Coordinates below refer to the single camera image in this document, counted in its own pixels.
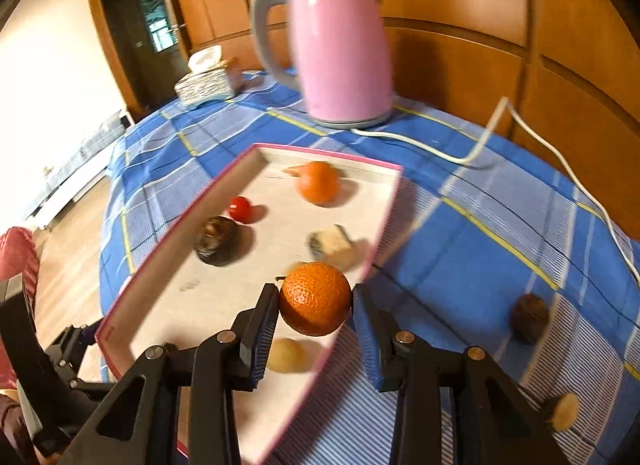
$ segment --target white tray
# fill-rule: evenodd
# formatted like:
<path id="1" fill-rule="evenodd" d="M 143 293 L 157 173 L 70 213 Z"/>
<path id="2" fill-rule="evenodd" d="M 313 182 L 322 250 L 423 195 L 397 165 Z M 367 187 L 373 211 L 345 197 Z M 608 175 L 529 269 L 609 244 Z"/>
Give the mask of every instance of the white tray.
<path id="1" fill-rule="evenodd" d="M 296 178 L 282 172 L 311 160 L 326 161 L 342 172 L 334 206 L 307 203 L 295 190 Z M 345 228 L 361 255 L 361 263 L 346 277 L 351 286 L 361 282 L 376 253 L 401 172 L 400 166 L 359 156 L 254 144 L 191 204 L 123 286 L 96 337 L 113 373 L 121 377 L 151 345 L 169 342 L 185 349 L 230 328 L 239 311 L 254 307 L 264 283 L 274 282 L 294 261 L 312 260 L 306 237 L 313 231 L 333 224 Z M 196 232 L 207 218 L 226 216 L 226 207 L 237 195 L 259 206 L 262 216 L 242 226 L 246 254 L 226 267 L 206 265 L 193 251 Z M 245 461 L 261 463 L 276 444 L 326 362 L 336 334 L 306 337 L 278 319 L 274 337 L 304 340 L 316 360 L 306 373 L 267 369 L 253 393 L 234 392 Z M 184 453 L 187 415 L 188 395 L 183 394 L 178 448 Z"/>

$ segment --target white cable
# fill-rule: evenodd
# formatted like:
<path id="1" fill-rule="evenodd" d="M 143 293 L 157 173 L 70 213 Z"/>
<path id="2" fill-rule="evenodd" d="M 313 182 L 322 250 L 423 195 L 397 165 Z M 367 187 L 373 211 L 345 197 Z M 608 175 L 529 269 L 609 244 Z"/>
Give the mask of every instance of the white cable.
<path id="1" fill-rule="evenodd" d="M 482 133 L 481 137 L 478 138 L 478 141 L 476 142 L 476 144 L 471 148 L 471 150 L 469 151 L 469 154 L 466 155 L 464 158 L 455 158 L 454 156 L 447 155 L 447 153 L 443 153 L 439 150 L 432 148 L 431 146 L 428 146 L 427 144 L 419 142 L 418 140 L 414 140 L 413 138 L 405 137 L 404 135 L 398 135 L 395 133 L 388 133 L 388 132 L 382 132 L 382 131 L 362 131 L 358 129 L 352 129 L 351 132 L 355 133 L 356 135 L 360 135 L 362 137 L 391 138 L 392 140 L 399 140 L 400 142 L 406 142 L 408 144 L 411 144 L 412 146 L 425 150 L 426 152 L 431 153 L 432 155 L 439 156 L 444 160 L 448 160 L 449 162 L 452 162 L 454 164 L 460 164 L 462 166 L 466 166 L 470 164 L 476 158 L 476 156 L 479 155 L 480 151 L 482 151 L 487 141 L 489 140 L 489 137 L 494 132 L 494 129 L 500 122 L 500 118 L 502 117 L 502 113 L 505 108 L 509 110 L 513 119 L 517 122 L 517 124 L 522 129 L 524 129 L 529 135 L 531 135 L 531 137 L 535 138 L 537 141 L 540 142 L 540 144 L 545 146 L 549 151 L 551 151 L 554 155 L 556 155 L 556 158 L 560 160 L 560 163 L 566 170 L 569 177 L 573 180 L 576 187 L 580 189 L 602 211 L 604 219 L 607 223 L 607 227 L 609 228 L 609 234 L 611 234 L 611 238 L 613 239 L 613 242 L 618 247 L 618 250 L 620 251 L 620 255 L 622 255 L 622 258 L 625 260 L 626 266 L 629 268 L 629 270 L 631 271 L 631 274 L 636 280 L 636 283 L 640 287 L 640 274 L 638 274 L 638 270 L 634 266 L 633 261 L 630 261 L 629 258 L 626 257 L 625 251 L 623 251 L 622 247 L 620 246 L 620 243 L 618 242 L 618 237 L 616 236 L 616 233 L 613 230 L 613 223 L 611 222 L 611 218 L 609 217 L 609 213 L 607 212 L 607 210 L 604 208 L 602 203 L 600 203 L 598 200 L 594 198 L 593 194 L 591 194 L 586 189 L 586 187 L 580 182 L 580 180 L 578 180 L 578 177 L 575 175 L 575 172 L 573 171 L 571 166 L 569 166 L 569 163 L 564 159 L 564 156 L 562 156 L 562 154 L 553 145 L 551 145 L 548 141 L 546 141 L 539 134 L 537 134 L 533 129 L 531 129 L 527 124 L 527 122 L 525 122 L 523 118 L 520 115 L 518 115 L 517 111 L 513 108 L 513 106 L 507 99 L 507 97 L 502 97 L 498 102 L 497 106 L 495 106 L 494 112 L 492 113 L 491 118 L 489 118 L 489 121 L 487 122 L 486 129 Z"/>
<path id="2" fill-rule="evenodd" d="M 465 158 L 455 158 L 454 156 L 447 155 L 447 153 L 438 151 L 437 149 L 434 149 L 431 146 L 428 146 L 427 144 L 423 144 L 422 142 L 419 142 L 418 140 L 414 140 L 413 138 L 405 137 L 404 135 L 387 133 L 384 131 L 362 131 L 362 130 L 356 130 L 356 129 L 351 130 L 351 132 L 355 133 L 356 135 L 360 135 L 361 137 L 392 138 L 393 140 L 406 142 L 408 144 L 411 144 L 412 146 L 415 146 L 416 148 L 425 150 L 431 153 L 432 155 L 439 156 L 444 160 L 447 160 L 454 164 L 460 164 L 462 166 L 466 166 L 467 164 L 470 164 L 476 158 L 476 156 L 480 154 L 480 152 L 482 151 L 482 148 L 484 148 L 487 141 L 489 140 L 491 133 L 494 132 L 494 129 L 498 125 L 498 122 L 500 122 L 500 117 L 502 116 L 502 113 L 508 103 L 509 103 L 509 100 L 507 99 L 507 97 L 502 97 L 500 99 L 500 101 L 498 102 L 498 105 L 495 106 L 495 109 L 491 115 L 491 118 L 489 118 L 489 121 L 486 123 L 486 129 L 484 130 L 480 138 L 478 138 L 476 145 L 474 145 L 471 148 L 471 151 L 469 151 L 469 154 L 466 155 Z"/>

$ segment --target doorway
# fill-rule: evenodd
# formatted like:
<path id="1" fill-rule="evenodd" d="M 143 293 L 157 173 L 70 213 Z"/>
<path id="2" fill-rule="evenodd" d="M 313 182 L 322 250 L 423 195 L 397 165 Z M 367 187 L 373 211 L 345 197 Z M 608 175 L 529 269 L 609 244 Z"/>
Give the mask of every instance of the doorway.
<path id="1" fill-rule="evenodd" d="M 100 42 L 134 119 L 175 98 L 187 72 L 165 0 L 89 0 Z"/>

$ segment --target tangerine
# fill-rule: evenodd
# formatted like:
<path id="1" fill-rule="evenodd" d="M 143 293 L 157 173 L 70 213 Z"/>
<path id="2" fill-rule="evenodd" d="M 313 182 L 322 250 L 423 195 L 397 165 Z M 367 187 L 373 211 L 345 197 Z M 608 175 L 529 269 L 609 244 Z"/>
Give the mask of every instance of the tangerine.
<path id="1" fill-rule="evenodd" d="M 309 162 L 304 166 L 285 169 L 284 172 L 300 178 L 296 184 L 298 192 L 315 205 L 329 203 L 340 189 L 338 171 L 326 162 Z"/>
<path id="2" fill-rule="evenodd" d="M 351 308 L 351 286 L 339 270 L 313 261 L 293 270 L 282 283 L 280 314 L 303 335 L 319 337 L 340 327 Z"/>

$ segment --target potato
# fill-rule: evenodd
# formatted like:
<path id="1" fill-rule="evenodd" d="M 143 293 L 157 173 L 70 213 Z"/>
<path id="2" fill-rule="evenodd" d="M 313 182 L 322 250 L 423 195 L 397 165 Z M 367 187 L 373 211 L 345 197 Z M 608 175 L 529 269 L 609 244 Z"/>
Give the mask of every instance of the potato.
<path id="1" fill-rule="evenodd" d="M 306 360 L 306 352 L 300 342 L 276 339 L 271 344 L 267 368 L 276 373 L 300 373 L 306 371 Z"/>

